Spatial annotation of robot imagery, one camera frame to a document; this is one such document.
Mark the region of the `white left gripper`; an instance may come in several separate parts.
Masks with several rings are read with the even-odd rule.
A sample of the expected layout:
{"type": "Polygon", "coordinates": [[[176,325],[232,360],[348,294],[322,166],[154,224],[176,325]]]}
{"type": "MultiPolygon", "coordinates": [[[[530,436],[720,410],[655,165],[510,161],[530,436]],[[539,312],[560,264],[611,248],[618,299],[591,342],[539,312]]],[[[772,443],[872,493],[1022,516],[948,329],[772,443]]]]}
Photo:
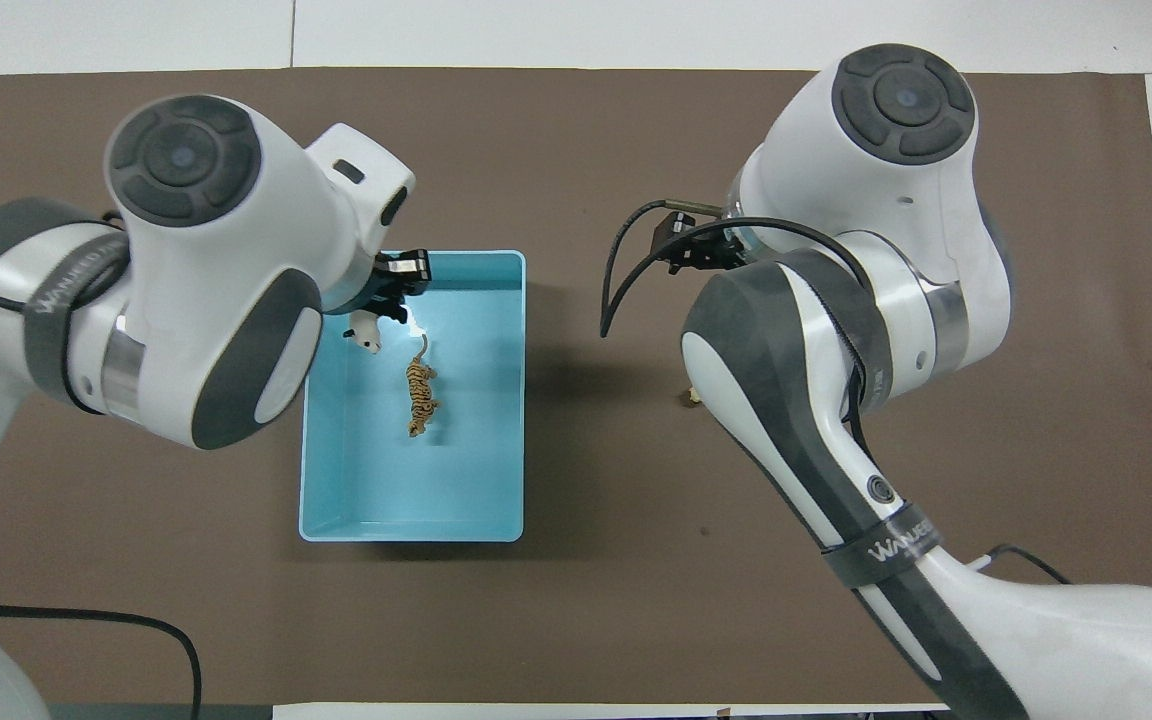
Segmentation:
{"type": "MultiPolygon", "coordinates": [[[[376,273],[389,281],[364,287],[364,310],[407,324],[410,311],[404,301],[411,295],[411,285],[433,281],[430,252],[379,251],[397,209],[414,191],[415,174],[379,142],[343,123],[326,129],[306,146],[306,154],[328,182],[335,225],[353,241],[357,256],[376,258],[376,273]]],[[[652,232],[650,259],[679,265],[685,251],[679,250],[676,240],[684,232],[684,211],[669,211],[652,232]]]]}

